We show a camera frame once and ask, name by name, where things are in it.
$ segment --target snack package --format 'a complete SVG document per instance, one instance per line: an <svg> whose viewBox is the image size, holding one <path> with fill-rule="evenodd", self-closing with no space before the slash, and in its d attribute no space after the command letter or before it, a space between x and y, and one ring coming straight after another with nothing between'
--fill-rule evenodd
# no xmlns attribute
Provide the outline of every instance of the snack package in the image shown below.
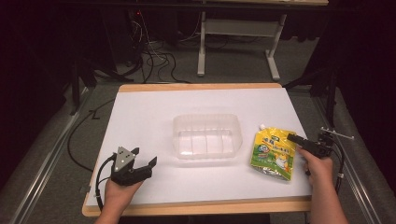
<svg viewBox="0 0 396 224"><path fill-rule="evenodd" d="M272 177L291 180L296 144L288 140L295 132L265 128L256 133L250 165Z"/></svg>

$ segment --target transparent plastic box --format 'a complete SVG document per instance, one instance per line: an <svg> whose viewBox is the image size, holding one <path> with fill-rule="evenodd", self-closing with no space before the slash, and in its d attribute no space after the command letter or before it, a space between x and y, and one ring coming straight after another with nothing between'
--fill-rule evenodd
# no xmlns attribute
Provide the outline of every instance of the transparent plastic box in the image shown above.
<svg viewBox="0 0 396 224"><path fill-rule="evenodd" d="M233 114L188 114L174 118L174 148L182 160L232 158L242 145Z"/></svg>

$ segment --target wire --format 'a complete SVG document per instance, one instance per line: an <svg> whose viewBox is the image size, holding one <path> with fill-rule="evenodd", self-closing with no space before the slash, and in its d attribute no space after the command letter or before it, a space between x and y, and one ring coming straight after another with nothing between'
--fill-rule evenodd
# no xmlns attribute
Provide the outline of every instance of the wire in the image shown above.
<svg viewBox="0 0 396 224"><path fill-rule="evenodd" d="M117 158L117 154L113 153L113 155L109 158L107 158L107 160L105 160L102 165L99 168L98 174L96 176L96 184L95 184L95 197L96 197L96 201L98 202L98 206L99 209L102 211L103 209L103 201L102 201L102 196L100 195L100 190L99 190L99 184L102 181L99 181L100 179L100 174L102 173L103 168L106 166L106 164L108 164L110 161L114 161Z"/></svg>
<svg viewBox="0 0 396 224"><path fill-rule="evenodd" d="M196 36L194 36L194 37L192 37L190 39L182 40L182 41L180 41L178 43L180 45L187 46L187 47L195 47L195 46L198 46L198 45L201 44L201 40L199 38L197 38L197 37L199 37L199 35L196 35Z"/></svg>
<svg viewBox="0 0 396 224"><path fill-rule="evenodd" d="M169 59L168 59L168 56L167 56L167 55L165 55L165 58L166 58L166 60L165 60L165 62L164 62L164 64L163 64L163 66L161 66L161 67L158 69L158 72L157 72L157 76L158 76L158 78L159 78L161 81L164 81L164 80L161 78L161 74L160 74L160 72L161 72L161 70L162 70L163 68L165 68L166 66L168 66L168 65L169 65Z"/></svg>
<svg viewBox="0 0 396 224"><path fill-rule="evenodd" d="M191 39L194 39L195 37L199 36L199 35L196 34L196 32L198 30L200 22L201 22L201 12L198 13L198 20L197 20L197 23L195 25L195 29L194 29L194 31L192 31L191 35L189 37L185 38L185 39L178 40L178 42L191 40Z"/></svg>
<svg viewBox="0 0 396 224"><path fill-rule="evenodd" d="M307 212L304 212L304 219L305 219L305 224L309 224Z"/></svg>
<svg viewBox="0 0 396 224"><path fill-rule="evenodd" d="M151 59L151 64L154 64L154 59L152 58L152 56L151 56L150 53L148 54L148 56L149 56L150 59ZM148 76L147 76L147 77L145 77L145 76L143 75L143 84L146 84L146 83L148 82L149 78L151 77L153 68L154 68L154 66L151 66L151 67L150 67L150 70L149 70L149 73L148 73Z"/></svg>
<svg viewBox="0 0 396 224"><path fill-rule="evenodd" d="M142 29L142 26L139 24L139 23L137 23L136 21L132 21L132 23L133 24L135 24L136 25L136 29L134 29L134 34L132 35L132 36L130 36L131 37L131 40L132 41L134 41L134 35L136 34L136 32L137 32L137 28L140 28L140 36L139 36L139 43L140 42L142 42L142 37L143 37L143 29Z"/></svg>
<svg viewBox="0 0 396 224"><path fill-rule="evenodd" d="M230 40L235 43L251 44L254 42L259 42L261 39L264 39L264 36L253 36L251 38L252 38L251 40L241 40L241 39L234 39L234 38L230 37Z"/></svg>
<svg viewBox="0 0 396 224"><path fill-rule="evenodd" d="M133 74L133 73L135 73L137 70L139 70L139 69L142 67L142 65L143 65L143 59L142 59L142 57L139 57L139 59L137 60L136 64L134 65L134 68L132 68L131 70L129 70L128 72L126 72L126 73L124 73L124 74L118 74L117 72L115 72L115 71L110 71L110 70L103 71L104 68L101 67L101 68L99 68L98 70L103 71L107 76L99 75L99 74L97 74L96 72L94 73L94 75L95 75L96 77L99 77L99 78L102 78L102 79L116 79L116 80L118 80L118 81L127 81L127 82L131 82L131 81L134 81L134 80L133 80L133 79L126 78L126 77L129 76L129 75L131 75L131 74Z"/></svg>
<svg viewBox="0 0 396 224"><path fill-rule="evenodd" d="M174 71L175 71L175 69L176 69L176 59L175 59L175 57L174 57L173 54L171 54L171 53L167 53L167 54L168 54L169 56L171 56L172 59L173 59L173 61L174 61L174 66L173 66L172 71L171 71L171 77L175 80L175 82L190 83L189 81L181 80L181 79L175 78Z"/></svg>
<svg viewBox="0 0 396 224"><path fill-rule="evenodd" d="M143 77L143 80L146 80L145 70L143 69L143 67L142 67L142 77Z"/></svg>
<svg viewBox="0 0 396 224"><path fill-rule="evenodd" d="M139 9L139 13L140 13L140 17L142 18L143 26L145 27L146 36L147 36L147 40L148 40L148 45L151 47L151 50L154 52L154 54L157 55L157 53L155 52L154 48L151 46L151 42L149 41L149 31L148 31L148 28L146 26L145 19L143 18L143 13L142 13L142 11L140 9Z"/></svg>
<svg viewBox="0 0 396 224"><path fill-rule="evenodd" d="M344 149L336 142L334 141L331 137L324 135L327 139L331 140L338 148L338 150L340 151L341 155L339 155L336 151L333 150L334 154L337 156L338 160L340 161L340 167L338 169L338 174L337 174L337 179L335 182L335 191L339 192L340 188L341 188L341 182L342 179L344 178L344 163L345 163L345 151Z"/></svg>
<svg viewBox="0 0 396 224"><path fill-rule="evenodd" d="M107 179L109 179L110 178L110 176L108 176L108 177L106 177L106 178L103 178L103 179L101 179L101 181L99 181L99 185L103 182L103 181L105 181L105 180L107 180Z"/></svg>
<svg viewBox="0 0 396 224"><path fill-rule="evenodd" d="M212 37L220 37L221 35L208 35L208 37L210 37L210 36L212 36ZM208 49L222 49L225 46L227 46L227 44L230 41L230 38L228 36L226 36L226 38L221 38L221 40L224 40L224 39L225 39L225 42L220 47L210 47L207 44L205 44L205 47L207 47Z"/></svg>
<svg viewBox="0 0 396 224"><path fill-rule="evenodd" d="M72 137L73 137L74 133L76 132L76 130L78 129L78 127L79 127L90 115L96 113L97 110L99 110L99 109L102 108L103 106L105 106L105 105L107 105L107 104L113 102L114 100L115 100L115 99L111 99L111 100L105 102L104 104L102 104L102 105L96 107L94 110L90 110L90 113L89 113L84 119L82 119L82 120L78 123L78 125L76 125L76 127L75 127L75 128L73 129L73 131L70 133L69 138L67 139L67 154L69 154L70 159L71 159L76 165L78 165L79 167L83 168L84 170L93 172L93 169L88 168L87 166L81 164L79 161L77 161L77 160L73 157L72 152L71 152L71 147L70 147L70 142L71 142L71 140L72 140Z"/></svg>
<svg viewBox="0 0 396 224"><path fill-rule="evenodd" d="M135 71L137 71L139 69L139 66L138 66L139 60L137 61L136 67L134 67L133 69L129 70L128 72L126 72L124 74L118 74L110 69L103 67L99 63L93 62L89 59L85 59L85 58L80 58L80 59L83 62L87 63L93 70L100 70L100 71L104 72L106 75L113 77L118 81L123 81L123 82L133 82L134 81L133 79L129 79L126 76L133 74Z"/></svg>

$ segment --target right hand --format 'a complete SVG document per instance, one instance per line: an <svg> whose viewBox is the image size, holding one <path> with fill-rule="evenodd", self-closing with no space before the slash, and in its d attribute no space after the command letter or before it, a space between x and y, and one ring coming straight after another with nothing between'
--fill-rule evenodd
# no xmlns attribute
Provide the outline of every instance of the right hand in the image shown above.
<svg viewBox="0 0 396 224"><path fill-rule="evenodd" d="M332 159L318 158L307 150L297 147L297 151L306 159L305 170L309 170L309 183L314 187L318 184L332 184Z"/></svg>

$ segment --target white tabletop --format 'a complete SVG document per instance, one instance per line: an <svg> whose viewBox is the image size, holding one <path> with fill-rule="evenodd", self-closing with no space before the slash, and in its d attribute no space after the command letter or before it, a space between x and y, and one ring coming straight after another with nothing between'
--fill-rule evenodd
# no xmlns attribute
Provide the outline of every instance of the white tabletop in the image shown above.
<svg viewBox="0 0 396 224"><path fill-rule="evenodd" d="M232 159L182 161L173 147L173 118L182 114L235 114L243 135ZM232 89L119 92L96 164L118 147L140 147L134 168L158 157L153 176L136 193L132 204L226 202L307 196L311 188L297 155L291 181L278 180L249 165L259 126L277 127L305 136L285 89ZM101 177L110 174L109 164ZM94 183L84 206L96 206Z"/></svg>

